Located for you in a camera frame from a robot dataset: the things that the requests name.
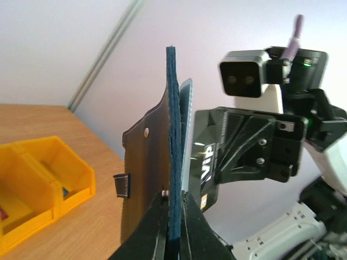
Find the black VIP credit card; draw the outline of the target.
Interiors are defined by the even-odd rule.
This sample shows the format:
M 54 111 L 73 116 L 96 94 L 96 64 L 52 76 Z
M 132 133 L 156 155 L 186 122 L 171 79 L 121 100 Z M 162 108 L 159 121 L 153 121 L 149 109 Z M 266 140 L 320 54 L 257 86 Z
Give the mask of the black VIP credit card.
M 219 186 L 225 184 L 215 182 L 215 173 L 227 144 L 229 115 L 266 114 L 228 108 L 198 110 L 195 113 L 188 191 L 203 212 L 217 202 Z

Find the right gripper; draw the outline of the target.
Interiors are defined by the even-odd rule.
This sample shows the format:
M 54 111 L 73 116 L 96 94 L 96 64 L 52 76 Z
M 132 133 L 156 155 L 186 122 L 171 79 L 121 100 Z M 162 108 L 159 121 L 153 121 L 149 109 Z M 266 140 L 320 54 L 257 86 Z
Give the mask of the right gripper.
M 300 167 L 308 123 L 296 115 L 229 115 L 227 144 L 217 163 L 215 182 L 263 180 L 269 158 L 267 178 L 288 182 Z

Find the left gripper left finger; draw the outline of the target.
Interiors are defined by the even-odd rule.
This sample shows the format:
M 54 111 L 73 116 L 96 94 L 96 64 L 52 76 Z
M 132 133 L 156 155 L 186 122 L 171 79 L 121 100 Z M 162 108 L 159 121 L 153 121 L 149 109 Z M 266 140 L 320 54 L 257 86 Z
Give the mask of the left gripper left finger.
M 169 223 L 169 192 L 158 192 L 138 226 L 109 257 L 114 260 L 164 259 Z

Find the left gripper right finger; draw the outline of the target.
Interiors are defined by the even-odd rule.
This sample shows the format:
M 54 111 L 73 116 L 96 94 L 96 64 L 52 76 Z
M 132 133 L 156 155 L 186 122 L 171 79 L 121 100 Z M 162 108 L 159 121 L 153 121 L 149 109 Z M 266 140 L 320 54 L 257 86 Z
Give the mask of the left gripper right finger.
M 234 259 L 214 234 L 192 194 L 183 191 L 181 202 L 180 259 Z

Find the red credit card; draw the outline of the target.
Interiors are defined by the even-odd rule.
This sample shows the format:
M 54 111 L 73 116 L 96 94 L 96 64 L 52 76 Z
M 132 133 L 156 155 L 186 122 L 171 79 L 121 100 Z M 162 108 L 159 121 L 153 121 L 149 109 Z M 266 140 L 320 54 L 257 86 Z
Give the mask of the red credit card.
M 0 207 L 0 214 L 1 214 L 1 221 L 4 221 L 9 218 L 9 215 L 6 213 L 6 211 Z

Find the blue card holder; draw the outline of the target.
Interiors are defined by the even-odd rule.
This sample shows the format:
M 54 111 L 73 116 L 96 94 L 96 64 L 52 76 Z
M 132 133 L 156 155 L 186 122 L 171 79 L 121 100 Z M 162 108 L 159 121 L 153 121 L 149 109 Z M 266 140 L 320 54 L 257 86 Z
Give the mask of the blue card holder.
M 179 259 L 183 163 L 188 143 L 192 81 L 178 83 L 176 49 L 166 48 L 166 86 L 159 103 L 123 133 L 124 167 L 114 176 L 123 200 L 121 245 L 138 226 L 158 192 L 169 192 L 164 259 Z

